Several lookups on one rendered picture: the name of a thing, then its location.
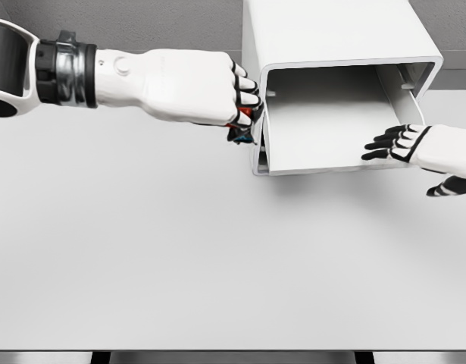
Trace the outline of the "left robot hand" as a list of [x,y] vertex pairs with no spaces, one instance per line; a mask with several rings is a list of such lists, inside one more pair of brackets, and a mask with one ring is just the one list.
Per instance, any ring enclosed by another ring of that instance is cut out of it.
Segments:
[[258,84],[225,52],[156,49],[144,58],[140,101],[159,120],[227,128],[238,108],[251,108],[255,124],[263,112]]

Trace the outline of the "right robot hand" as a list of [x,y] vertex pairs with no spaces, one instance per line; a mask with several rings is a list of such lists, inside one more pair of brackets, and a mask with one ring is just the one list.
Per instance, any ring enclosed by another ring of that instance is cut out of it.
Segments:
[[427,191],[429,197],[466,194],[466,129],[442,124],[402,124],[364,146],[363,161],[396,160],[449,177]]

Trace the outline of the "red blue black load switch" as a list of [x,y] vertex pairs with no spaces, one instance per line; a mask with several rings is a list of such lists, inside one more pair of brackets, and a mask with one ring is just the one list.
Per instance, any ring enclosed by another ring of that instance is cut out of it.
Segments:
[[[239,123],[239,117],[245,116],[249,119],[250,124],[244,125]],[[255,139],[252,136],[252,128],[255,125],[255,120],[252,118],[253,110],[251,108],[238,108],[237,118],[227,124],[229,129],[227,134],[227,141],[231,143],[239,144],[255,144]]]

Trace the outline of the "white cabinet drawer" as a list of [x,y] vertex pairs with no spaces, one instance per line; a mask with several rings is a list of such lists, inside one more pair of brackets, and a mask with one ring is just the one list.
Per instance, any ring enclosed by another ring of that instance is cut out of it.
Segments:
[[400,124],[424,125],[394,64],[273,70],[262,134],[271,175],[394,169],[364,161],[365,145]]

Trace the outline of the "white tabletop storage cabinet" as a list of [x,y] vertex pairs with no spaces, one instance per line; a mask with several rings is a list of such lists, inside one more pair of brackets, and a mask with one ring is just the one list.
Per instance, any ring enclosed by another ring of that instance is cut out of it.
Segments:
[[[273,70],[394,64],[418,104],[444,59],[409,0],[243,0],[242,66],[267,97]],[[271,175],[254,126],[252,170]]]

